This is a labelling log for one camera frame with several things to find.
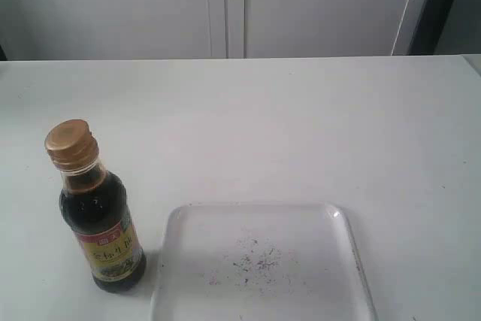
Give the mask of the dark soy sauce bottle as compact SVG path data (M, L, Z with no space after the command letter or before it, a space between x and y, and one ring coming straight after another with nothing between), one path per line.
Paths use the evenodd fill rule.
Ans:
M102 290L125 292L143 277L147 258L138 240L123 182L108 171L85 120L50 130L45 149L62 176L59 209Z

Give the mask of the white square plastic tray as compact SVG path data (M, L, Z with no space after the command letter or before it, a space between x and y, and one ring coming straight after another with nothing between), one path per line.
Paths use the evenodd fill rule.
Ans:
M168 218L153 320L375 320L334 205L198 204Z

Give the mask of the white cabinet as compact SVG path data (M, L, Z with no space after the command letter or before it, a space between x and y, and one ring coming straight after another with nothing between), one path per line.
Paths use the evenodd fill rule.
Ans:
M392 56L425 0L1 0L11 60Z

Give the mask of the black vertical post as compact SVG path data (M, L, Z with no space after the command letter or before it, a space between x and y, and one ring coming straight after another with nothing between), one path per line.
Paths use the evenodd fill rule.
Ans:
M409 56L433 55L454 0L425 0L410 46Z

